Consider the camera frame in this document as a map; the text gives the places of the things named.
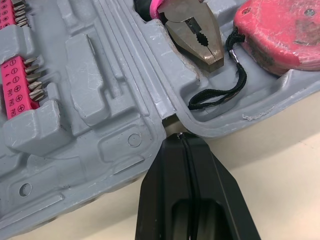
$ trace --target tool case compartment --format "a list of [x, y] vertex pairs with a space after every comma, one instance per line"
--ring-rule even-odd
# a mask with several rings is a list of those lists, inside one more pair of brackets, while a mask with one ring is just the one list
[[[207, 1], [223, 41], [243, 3]], [[179, 53], [159, 20], [144, 22], [133, 4], [27, 0], [30, 27], [0, 30], [0, 64], [37, 57], [46, 91], [38, 109], [10, 120], [0, 97], [0, 240], [141, 176], [166, 138], [162, 120], [174, 114], [190, 132], [217, 138], [320, 89], [318, 72], [290, 70], [277, 79], [237, 46], [246, 87], [227, 103], [190, 111], [199, 91], [233, 87], [234, 63], [226, 56], [224, 67], [202, 72]]]

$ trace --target pliers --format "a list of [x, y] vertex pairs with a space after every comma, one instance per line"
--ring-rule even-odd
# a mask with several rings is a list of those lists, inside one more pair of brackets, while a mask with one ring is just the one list
[[224, 65], [224, 48], [214, 14], [199, 0], [135, 0], [135, 9], [145, 20], [159, 18], [176, 46], [201, 69], [213, 72]]

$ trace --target tape measure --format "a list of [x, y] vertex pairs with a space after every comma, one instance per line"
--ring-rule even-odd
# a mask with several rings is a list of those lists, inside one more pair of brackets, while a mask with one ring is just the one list
[[320, 0], [249, 0], [234, 25], [243, 48], [267, 71], [320, 71]]

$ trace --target phillips bit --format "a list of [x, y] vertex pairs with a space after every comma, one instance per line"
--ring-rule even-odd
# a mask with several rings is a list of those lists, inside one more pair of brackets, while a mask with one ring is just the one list
[[37, 81], [39, 78], [41, 78], [41, 72], [37, 72], [26, 76], [26, 80], [29, 84], [32, 84], [33, 82]]
[[19, 27], [23, 27], [23, 26], [27, 26], [28, 23], [27, 23], [27, 21], [22, 21], [22, 22], [19, 22], [17, 25], [18, 25]]
[[30, 91], [35, 91], [42, 88], [42, 82], [35, 81], [28, 86]]
[[37, 70], [39, 68], [39, 64], [27, 67], [24, 71], [26, 74], [31, 74], [33, 73], [35, 70]]
[[21, 5], [26, 5], [25, 0], [11, 0], [14, 7], [19, 7]]
[[213, 72], [224, 65], [218, 21], [205, 2], [169, 0], [158, 8], [175, 44], [200, 68]]
[[19, 17], [19, 16], [22, 16], [22, 15], [25, 15], [26, 14], [26, 11], [25, 10], [20, 10], [20, 11], [17, 11], [14, 16], [15, 17]]
[[31, 57], [23, 62], [25, 66], [33, 64], [37, 60], [37, 57]]
[[19, 16], [19, 17], [16, 17], [16, 18], [15, 18], [15, 22], [16, 22], [16, 23], [21, 23], [21, 22], [27, 21], [27, 20], [28, 20], [28, 19], [27, 19], [27, 17], [26, 17], [25, 15]]
[[37, 102], [45, 96], [45, 91], [37, 89], [29, 93], [29, 97], [32, 101]]
[[17, 12], [19, 10], [25, 9], [26, 5], [22, 4], [13, 8], [13, 11]]

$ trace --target tool case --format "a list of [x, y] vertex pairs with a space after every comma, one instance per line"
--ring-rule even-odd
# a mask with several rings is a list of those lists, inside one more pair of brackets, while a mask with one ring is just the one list
[[[206, 2], [224, 42], [244, 0]], [[279, 78], [237, 46], [245, 88], [219, 106], [190, 111], [196, 93], [235, 85], [234, 62], [225, 55], [224, 67], [201, 71], [159, 20], [144, 22], [133, 4], [27, 0], [29, 26], [0, 30], [0, 64], [37, 57], [46, 92], [39, 108], [10, 120], [0, 97], [0, 240], [130, 184], [150, 168], [166, 138], [162, 120], [174, 114], [190, 132], [218, 138], [320, 89], [319, 72]]]

